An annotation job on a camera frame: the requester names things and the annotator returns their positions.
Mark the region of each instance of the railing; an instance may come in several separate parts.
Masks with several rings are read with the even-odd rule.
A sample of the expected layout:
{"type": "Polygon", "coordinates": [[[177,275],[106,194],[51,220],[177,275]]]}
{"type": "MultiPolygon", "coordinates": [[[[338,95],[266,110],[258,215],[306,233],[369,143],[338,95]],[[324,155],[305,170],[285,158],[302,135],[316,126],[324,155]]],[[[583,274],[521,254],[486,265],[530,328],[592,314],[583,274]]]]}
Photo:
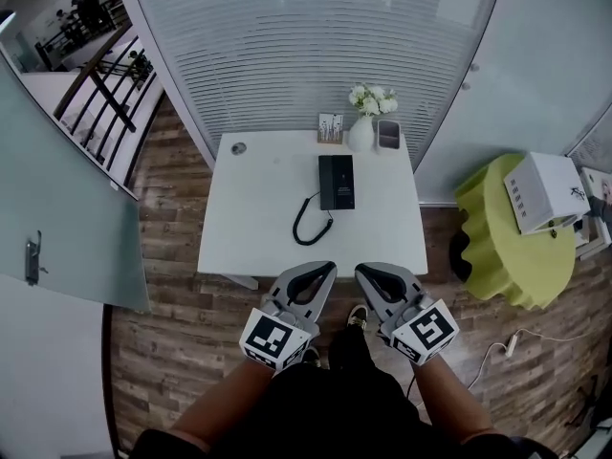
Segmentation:
{"type": "Polygon", "coordinates": [[[72,21],[70,30],[60,31],[45,43],[36,43],[35,48],[49,71],[52,71],[49,53],[58,50],[59,56],[69,55],[104,33],[113,31],[129,22],[129,16],[121,0],[108,0],[101,3],[100,6],[106,18],[98,21],[96,26],[90,24],[88,27],[81,19],[76,19],[72,21]]]}
{"type": "Polygon", "coordinates": [[[144,54],[144,50],[141,50],[130,64],[127,65],[121,63],[121,60],[127,56],[130,50],[134,47],[135,43],[138,41],[138,37],[135,37],[134,39],[132,39],[132,41],[129,42],[129,44],[125,45],[125,48],[121,51],[115,61],[110,62],[103,60],[107,53],[117,44],[120,38],[125,35],[125,33],[131,26],[131,23],[128,22],[122,27],[120,27],[115,33],[113,33],[113,35],[108,39],[108,41],[106,41],[106,43],[104,43],[104,45],[98,50],[98,52],[91,59],[91,61],[89,61],[83,66],[81,72],[78,74],[75,81],[72,83],[72,85],[54,110],[55,118],[60,122],[64,123],[68,127],[69,134],[73,136],[78,130],[78,127],[80,126],[83,117],[88,112],[94,99],[98,96],[98,93],[102,95],[103,104],[99,108],[99,111],[92,124],[86,131],[82,129],[79,130],[79,142],[81,146],[88,150],[94,156],[96,161],[102,164],[104,168],[108,171],[110,171],[113,165],[113,161],[117,156],[117,152],[120,149],[121,142],[123,141],[125,133],[128,130],[130,132],[136,131],[136,126],[134,125],[132,119],[134,119],[134,116],[142,103],[142,99],[146,95],[151,83],[153,82],[156,76],[156,73],[153,70],[151,63],[148,61],[144,54]],[[116,81],[113,88],[109,90],[106,85],[106,82],[109,76],[111,75],[118,76],[120,78],[116,81]],[[82,108],[80,109],[74,120],[71,120],[69,122],[62,121],[62,118],[64,118],[66,111],[69,109],[77,93],[81,90],[83,84],[88,79],[91,79],[93,81],[95,85],[94,91],[82,105],[82,108]],[[130,81],[132,83],[131,85],[129,85],[129,89],[125,91],[126,87],[123,87],[123,90],[119,93],[122,84],[128,85],[130,81]],[[134,105],[130,108],[128,105],[128,100],[130,99],[130,97],[132,97],[134,91],[137,89],[140,89],[140,95],[134,105]],[[106,130],[104,131],[101,138],[97,137],[97,140],[99,139],[99,143],[96,144],[96,142],[93,142],[93,138],[95,136],[95,133],[97,132],[97,127],[99,125],[100,119],[102,118],[109,106],[114,112],[114,115],[110,120],[108,127],[106,127],[106,130]],[[115,128],[117,121],[120,122],[119,125],[122,124],[120,130],[118,128],[115,128]],[[111,137],[111,134],[113,134],[115,144],[112,147],[110,156],[105,157],[103,155],[103,150],[109,140],[109,137],[111,137]]]}

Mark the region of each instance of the floor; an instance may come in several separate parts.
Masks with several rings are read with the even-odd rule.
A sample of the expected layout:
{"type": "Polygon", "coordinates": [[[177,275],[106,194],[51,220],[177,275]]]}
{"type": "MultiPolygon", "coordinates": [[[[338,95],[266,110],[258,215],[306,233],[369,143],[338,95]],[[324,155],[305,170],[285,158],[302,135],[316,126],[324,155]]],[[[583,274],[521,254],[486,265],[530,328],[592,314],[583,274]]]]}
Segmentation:
{"type": "MultiPolygon", "coordinates": [[[[132,448],[147,427],[168,427],[209,386],[242,360],[237,341],[271,280],[251,292],[221,276],[196,273],[200,233],[211,172],[166,100],[155,119],[132,179],[141,198],[142,251],[151,313],[115,309],[112,323],[112,387],[121,448],[132,448]]],[[[480,301],[463,289],[448,267],[448,240],[461,224],[456,209],[424,208],[430,272],[422,277],[449,306],[461,328],[444,356],[464,383],[478,373],[489,345],[507,342],[519,328],[569,343],[523,334],[506,359],[495,348],[473,388],[495,425],[510,435],[531,437],[558,453],[572,450],[588,427],[568,428],[581,406],[579,386],[602,374],[612,335],[609,252],[578,262],[566,291],[546,310],[526,311],[500,296],[480,301]]],[[[321,316],[318,346],[325,356],[331,336],[360,302],[352,282],[338,283],[321,316]]],[[[407,388],[408,361],[375,337],[367,339],[377,365],[407,388]]],[[[419,403],[417,386],[410,398],[419,403]]],[[[420,407],[422,417],[426,413],[420,407]]]]}

